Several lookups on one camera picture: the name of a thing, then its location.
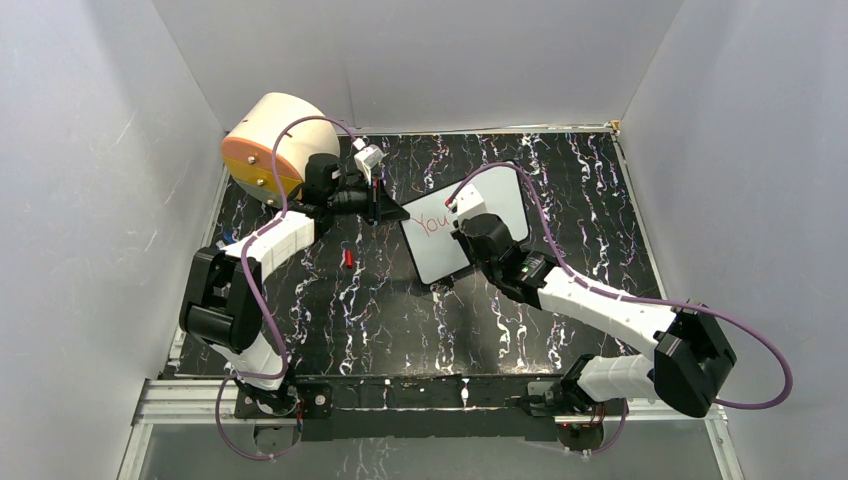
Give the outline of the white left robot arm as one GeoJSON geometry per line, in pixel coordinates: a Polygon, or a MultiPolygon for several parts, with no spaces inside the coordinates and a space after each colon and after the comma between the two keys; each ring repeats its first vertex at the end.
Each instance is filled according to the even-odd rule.
{"type": "Polygon", "coordinates": [[[314,154],[306,176],[282,191],[280,211],[264,226],[223,248],[198,250],[179,313],[183,332],[222,355],[239,390],[261,411],[286,416],[299,402],[281,332],[262,295],[264,280],[312,246],[336,217],[370,225],[409,219],[373,173],[342,172],[332,154],[314,154]]]}

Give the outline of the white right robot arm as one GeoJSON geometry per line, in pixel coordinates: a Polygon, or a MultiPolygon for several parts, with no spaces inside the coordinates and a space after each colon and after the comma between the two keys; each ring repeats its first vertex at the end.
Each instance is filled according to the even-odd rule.
{"type": "Polygon", "coordinates": [[[572,275],[553,256],[521,246],[492,213],[456,222],[452,236],[507,298],[576,319],[635,350],[580,356],[547,390],[533,387],[517,400],[534,415],[587,414],[609,400],[641,398],[702,418],[736,364],[716,318],[699,305],[636,303],[623,291],[572,275]]]}

